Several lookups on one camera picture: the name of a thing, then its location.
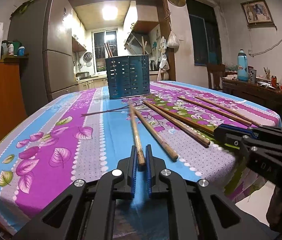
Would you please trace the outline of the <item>blue perforated utensil holder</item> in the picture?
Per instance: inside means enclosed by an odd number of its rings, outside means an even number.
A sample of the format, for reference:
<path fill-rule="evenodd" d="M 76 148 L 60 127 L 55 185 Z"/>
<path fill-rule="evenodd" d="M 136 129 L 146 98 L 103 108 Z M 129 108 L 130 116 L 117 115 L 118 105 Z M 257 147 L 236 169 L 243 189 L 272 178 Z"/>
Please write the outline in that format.
<path fill-rule="evenodd" d="M 106 72 L 110 99 L 150 94 L 148 55 L 109 57 Z"/>

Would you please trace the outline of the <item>orange wooden cabinet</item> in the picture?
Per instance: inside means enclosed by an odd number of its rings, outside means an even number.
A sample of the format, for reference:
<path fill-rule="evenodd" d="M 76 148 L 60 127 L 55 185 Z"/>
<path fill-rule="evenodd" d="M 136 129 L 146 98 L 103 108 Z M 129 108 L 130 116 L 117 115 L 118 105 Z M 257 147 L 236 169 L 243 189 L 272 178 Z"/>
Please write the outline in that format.
<path fill-rule="evenodd" d="M 0 141 L 27 118 L 20 82 L 20 67 L 27 57 L 0 60 Z"/>

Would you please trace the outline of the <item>floral striped tablecloth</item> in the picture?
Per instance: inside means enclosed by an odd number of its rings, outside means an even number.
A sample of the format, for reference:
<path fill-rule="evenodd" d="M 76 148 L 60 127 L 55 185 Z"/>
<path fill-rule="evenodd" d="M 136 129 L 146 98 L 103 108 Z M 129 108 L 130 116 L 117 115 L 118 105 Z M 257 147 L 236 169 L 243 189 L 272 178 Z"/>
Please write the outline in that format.
<path fill-rule="evenodd" d="M 151 94 L 110 100 L 108 87 L 61 96 L 25 119 L 0 142 L 0 226 L 16 233 L 74 180 L 98 180 L 129 157 L 134 144 L 129 104 L 179 155 L 173 162 L 135 117 L 145 151 L 184 179 L 206 178 L 238 202 L 265 185 L 265 179 L 246 168 L 245 160 L 220 145 L 206 132 L 195 133 L 210 140 L 203 147 L 172 122 L 143 104 L 164 107 L 205 128 L 220 124 L 245 128 L 232 119 L 180 100 L 195 96 L 226 106 L 261 125 L 281 127 L 280 116 L 261 105 L 204 87 L 175 81 L 152 82 Z M 165 204 L 149 199 L 145 172 L 137 172 L 135 197 L 116 202 L 114 239 L 169 239 Z"/>

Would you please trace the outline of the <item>grey refrigerator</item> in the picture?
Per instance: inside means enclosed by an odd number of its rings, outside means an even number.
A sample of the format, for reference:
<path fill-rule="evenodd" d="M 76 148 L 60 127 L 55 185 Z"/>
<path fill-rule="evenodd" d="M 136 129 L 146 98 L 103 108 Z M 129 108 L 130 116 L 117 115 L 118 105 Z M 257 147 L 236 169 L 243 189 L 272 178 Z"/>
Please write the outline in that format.
<path fill-rule="evenodd" d="M 10 17 L 8 40 L 20 42 L 28 55 L 20 68 L 27 115 L 61 95 L 78 91 L 71 20 L 68 0 L 29 0 Z"/>

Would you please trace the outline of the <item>framed elephant picture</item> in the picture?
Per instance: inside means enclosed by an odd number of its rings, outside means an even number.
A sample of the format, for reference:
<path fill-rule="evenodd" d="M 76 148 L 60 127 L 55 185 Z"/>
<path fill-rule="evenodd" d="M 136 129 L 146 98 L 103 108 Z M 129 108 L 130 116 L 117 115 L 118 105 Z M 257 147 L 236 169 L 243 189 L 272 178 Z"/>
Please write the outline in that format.
<path fill-rule="evenodd" d="M 275 27 L 273 17 L 265 0 L 252 0 L 241 3 L 249 28 Z"/>

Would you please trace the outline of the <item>hanging white plastic bag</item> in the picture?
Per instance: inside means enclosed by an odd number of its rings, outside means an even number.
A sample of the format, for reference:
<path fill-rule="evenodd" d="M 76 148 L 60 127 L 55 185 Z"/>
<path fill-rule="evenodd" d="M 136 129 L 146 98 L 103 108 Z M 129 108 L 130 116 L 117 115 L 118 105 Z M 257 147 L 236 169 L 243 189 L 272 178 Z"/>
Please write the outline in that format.
<path fill-rule="evenodd" d="M 168 41 L 167 41 L 167 47 L 172 48 L 172 49 L 177 49 L 179 48 L 180 43 L 177 35 L 173 32 L 170 31 Z"/>

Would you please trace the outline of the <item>wooden chair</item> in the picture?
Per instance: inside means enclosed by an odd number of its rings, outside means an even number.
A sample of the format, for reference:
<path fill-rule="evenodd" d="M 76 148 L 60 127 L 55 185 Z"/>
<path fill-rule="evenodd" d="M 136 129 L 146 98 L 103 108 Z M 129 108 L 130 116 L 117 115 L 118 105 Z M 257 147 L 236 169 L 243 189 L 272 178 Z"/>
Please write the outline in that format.
<path fill-rule="evenodd" d="M 225 76 L 226 66 L 224 64 L 207 64 L 208 87 L 213 90 L 222 90 L 220 82 Z"/>

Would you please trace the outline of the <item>dark window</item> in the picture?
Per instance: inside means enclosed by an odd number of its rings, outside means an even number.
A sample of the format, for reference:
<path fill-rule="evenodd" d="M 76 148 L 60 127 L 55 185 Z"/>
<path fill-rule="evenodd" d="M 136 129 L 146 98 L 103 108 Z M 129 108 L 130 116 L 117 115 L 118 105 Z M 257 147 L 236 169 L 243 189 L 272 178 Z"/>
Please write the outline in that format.
<path fill-rule="evenodd" d="M 195 65 L 221 64 L 219 28 L 213 7 L 196 0 L 187 0 Z"/>

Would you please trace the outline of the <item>blue thermos bottle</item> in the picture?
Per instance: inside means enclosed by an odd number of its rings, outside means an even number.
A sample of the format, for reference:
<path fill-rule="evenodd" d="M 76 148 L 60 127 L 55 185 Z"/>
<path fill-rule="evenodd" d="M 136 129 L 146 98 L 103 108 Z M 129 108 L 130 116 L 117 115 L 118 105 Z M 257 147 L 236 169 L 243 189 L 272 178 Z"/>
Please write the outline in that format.
<path fill-rule="evenodd" d="M 238 53 L 238 80 L 240 81 L 248 81 L 249 74 L 248 74 L 248 62 L 247 56 L 243 49 L 240 49 Z"/>

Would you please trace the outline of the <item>steel range hood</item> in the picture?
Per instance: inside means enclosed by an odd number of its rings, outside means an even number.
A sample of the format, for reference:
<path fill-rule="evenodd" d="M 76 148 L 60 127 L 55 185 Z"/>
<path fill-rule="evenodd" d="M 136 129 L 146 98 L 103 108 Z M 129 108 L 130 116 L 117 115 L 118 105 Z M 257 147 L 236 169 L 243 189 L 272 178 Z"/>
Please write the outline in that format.
<path fill-rule="evenodd" d="M 142 36 L 144 37 L 144 42 L 148 42 L 146 45 L 146 54 L 150 55 L 152 53 L 149 36 L 132 31 L 125 42 L 125 49 L 127 49 L 131 55 L 142 54 Z"/>

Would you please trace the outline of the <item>dark wooden side table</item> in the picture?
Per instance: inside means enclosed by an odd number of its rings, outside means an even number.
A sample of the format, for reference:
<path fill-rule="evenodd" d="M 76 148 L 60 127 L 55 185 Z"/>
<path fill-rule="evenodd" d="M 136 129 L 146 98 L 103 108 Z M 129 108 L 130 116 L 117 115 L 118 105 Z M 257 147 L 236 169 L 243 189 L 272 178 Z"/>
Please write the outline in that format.
<path fill-rule="evenodd" d="M 273 111 L 282 108 L 282 93 L 257 85 L 239 80 L 222 79 L 222 90 L 224 93 L 242 98 Z"/>

